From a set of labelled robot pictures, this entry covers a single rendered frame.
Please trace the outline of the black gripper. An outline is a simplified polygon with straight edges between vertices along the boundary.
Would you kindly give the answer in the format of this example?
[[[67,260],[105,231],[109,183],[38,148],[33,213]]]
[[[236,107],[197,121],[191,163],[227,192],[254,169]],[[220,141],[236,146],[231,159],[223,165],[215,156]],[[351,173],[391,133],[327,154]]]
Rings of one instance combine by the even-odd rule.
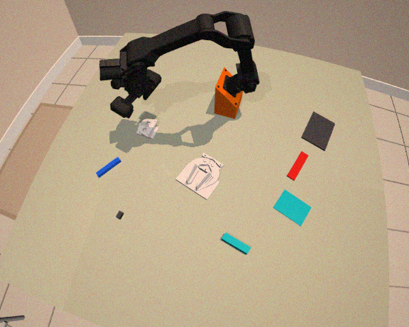
[[[119,116],[122,116],[123,118],[127,117],[129,119],[134,111],[132,102],[137,98],[140,99],[141,96],[143,96],[143,99],[146,101],[162,81],[162,77],[148,69],[147,77],[143,81],[132,82],[127,76],[124,78],[124,81],[127,82],[127,88],[125,87],[125,91],[127,91],[129,95],[125,99],[118,96],[110,104],[110,109],[113,112],[116,112]]]

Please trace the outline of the teal flat bar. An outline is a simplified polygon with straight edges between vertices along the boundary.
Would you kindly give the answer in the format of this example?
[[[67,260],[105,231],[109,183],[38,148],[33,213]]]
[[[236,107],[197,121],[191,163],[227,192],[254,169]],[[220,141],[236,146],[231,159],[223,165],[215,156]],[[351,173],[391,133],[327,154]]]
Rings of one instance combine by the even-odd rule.
[[[221,240],[234,247],[235,249],[241,251],[245,255],[247,255],[251,249],[251,247],[237,240],[235,237],[229,235],[228,233],[225,233]]]

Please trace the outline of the teal rectangular plate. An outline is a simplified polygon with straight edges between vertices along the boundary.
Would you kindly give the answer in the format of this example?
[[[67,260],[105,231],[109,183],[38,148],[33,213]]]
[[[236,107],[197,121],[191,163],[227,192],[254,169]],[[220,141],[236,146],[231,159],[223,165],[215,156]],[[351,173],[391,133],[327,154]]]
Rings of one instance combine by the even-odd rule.
[[[283,191],[273,208],[300,226],[302,226],[308,212],[311,210],[311,206],[286,190]]]

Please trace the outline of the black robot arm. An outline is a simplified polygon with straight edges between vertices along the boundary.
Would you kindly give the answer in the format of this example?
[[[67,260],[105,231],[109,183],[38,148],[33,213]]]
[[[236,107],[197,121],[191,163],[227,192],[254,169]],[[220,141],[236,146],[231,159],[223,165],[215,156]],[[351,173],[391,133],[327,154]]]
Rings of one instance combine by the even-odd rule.
[[[215,30],[214,23],[219,21],[226,22],[228,36]],[[237,74],[225,75],[223,89],[233,97],[241,91],[246,94],[256,90],[260,81],[252,59],[255,39],[249,16],[228,11],[201,14],[154,37],[130,41],[120,49],[120,59],[100,60],[100,80],[112,80],[113,89],[127,88],[126,76],[132,82],[143,81],[147,77],[147,68],[154,67],[160,56],[200,40],[210,40],[238,52]]]

